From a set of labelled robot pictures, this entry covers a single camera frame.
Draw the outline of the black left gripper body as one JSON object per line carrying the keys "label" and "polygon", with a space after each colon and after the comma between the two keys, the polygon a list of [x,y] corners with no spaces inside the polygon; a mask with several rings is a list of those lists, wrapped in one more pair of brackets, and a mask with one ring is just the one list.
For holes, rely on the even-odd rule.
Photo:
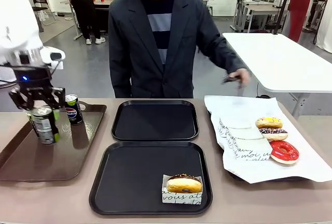
{"label": "black left gripper body", "polygon": [[20,90],[51,88],[51,72],[47,66],[13,66],[13,72]]}

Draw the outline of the person's left hand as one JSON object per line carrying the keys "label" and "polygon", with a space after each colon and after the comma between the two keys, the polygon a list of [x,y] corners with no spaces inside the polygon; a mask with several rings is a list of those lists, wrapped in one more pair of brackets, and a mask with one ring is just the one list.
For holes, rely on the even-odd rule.
{"label": "person's left hand", "polygon": [[250,74],[245,68],[240,68],[229,74],[229,78],[235,78],[239,82],[239,88],[246,87],[251,80]]}

